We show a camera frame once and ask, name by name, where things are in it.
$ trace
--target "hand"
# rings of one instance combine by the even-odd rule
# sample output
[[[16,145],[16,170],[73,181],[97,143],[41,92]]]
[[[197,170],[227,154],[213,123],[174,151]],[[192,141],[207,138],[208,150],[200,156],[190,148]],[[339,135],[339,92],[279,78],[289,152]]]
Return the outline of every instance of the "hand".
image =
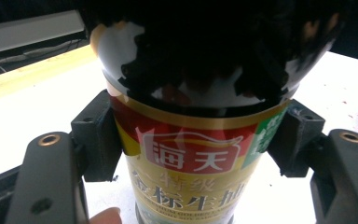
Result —
[[[89,220],[89,224],[122,224],[120,209],[108,208]]]

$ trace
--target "red label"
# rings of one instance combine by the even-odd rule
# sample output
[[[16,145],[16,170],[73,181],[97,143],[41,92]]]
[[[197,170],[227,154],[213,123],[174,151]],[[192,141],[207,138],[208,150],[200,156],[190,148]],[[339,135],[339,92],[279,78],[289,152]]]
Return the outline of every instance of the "red label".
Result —
[[[218,140],[201,133],[145,134],[145,155],[158,166],[191,174],[230,171],[243,136]]]

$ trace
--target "black metal bracket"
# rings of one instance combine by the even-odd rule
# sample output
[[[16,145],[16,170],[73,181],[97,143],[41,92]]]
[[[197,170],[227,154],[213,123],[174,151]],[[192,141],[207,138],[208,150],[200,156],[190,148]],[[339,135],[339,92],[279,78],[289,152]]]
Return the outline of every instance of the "black metal bracket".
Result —
[[[358,223],[358,133],[333,130],[324,119],[293,101],[268,146],[287,177],[314,171],[311,192],[318,223]]]
[[[6,224],[88,223],[75,161],[68,133],[47,133],[34,139],[20,168]]]
[[[122,152],[109,93],[101,91],[71,122],[74,141],[83,146],[87,182],[112,181]]]

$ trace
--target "white table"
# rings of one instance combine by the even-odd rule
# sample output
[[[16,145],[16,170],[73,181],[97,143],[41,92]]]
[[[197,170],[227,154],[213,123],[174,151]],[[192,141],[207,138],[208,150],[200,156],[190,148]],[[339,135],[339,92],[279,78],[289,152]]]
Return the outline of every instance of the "white table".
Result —
[[[0,173],[22,163],[28,143],[43,133],[71,131],[71,120],[106,82],[90,47],[0,76]],[[358,132],[358,60],[326,53],[295,98],[326,119],[324,133]],[[124,157],[112,183],[88,183],[89,214],[119,206],[124,223],[136,223]],[[281,177],[264,155],[237,206],[235,223],[315,223],[310,176]]]

